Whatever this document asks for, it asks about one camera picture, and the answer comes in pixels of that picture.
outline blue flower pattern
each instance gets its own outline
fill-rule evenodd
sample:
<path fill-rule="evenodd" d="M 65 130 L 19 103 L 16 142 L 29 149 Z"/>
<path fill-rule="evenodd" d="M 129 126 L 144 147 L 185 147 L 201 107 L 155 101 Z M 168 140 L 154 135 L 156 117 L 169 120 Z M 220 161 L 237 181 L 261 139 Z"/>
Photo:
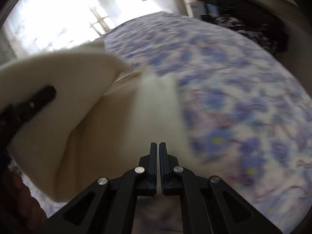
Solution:
<path fill-rule="evenodd" d="M 312 101 L 298 81 L 244 36 L 181 15 L 143 16 L 103 40 L 135 67 L 175 74 L 192 153 L 207 168 L 201 176 L 221 176 L 290 233 L 312 204 Z M 51 215 L 55 205 L 39 201 Z M 171 218 L 168 210 L 138 214 L 156 229 Z M 168 220 L 164 229 L 181 226 Z"/>

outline bed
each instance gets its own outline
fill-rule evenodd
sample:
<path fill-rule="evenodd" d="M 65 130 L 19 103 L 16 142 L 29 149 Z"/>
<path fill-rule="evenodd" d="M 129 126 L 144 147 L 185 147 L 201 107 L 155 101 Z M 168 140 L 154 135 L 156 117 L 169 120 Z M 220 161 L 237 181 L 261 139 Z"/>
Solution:
<path fill-rule="evenodd" d="M 231 30 L 165 12 L 98 41 L 133 69 L 174 73 L 189 144 L 206 176 L 221 176 L 283 233 L 294 230 L 312 205 L 312 102 L 273 56 Z M 23 179 L 48 216 L 64 205 Z M 139 200 L 135 228 L 181 233 L 178 204 Z"/>

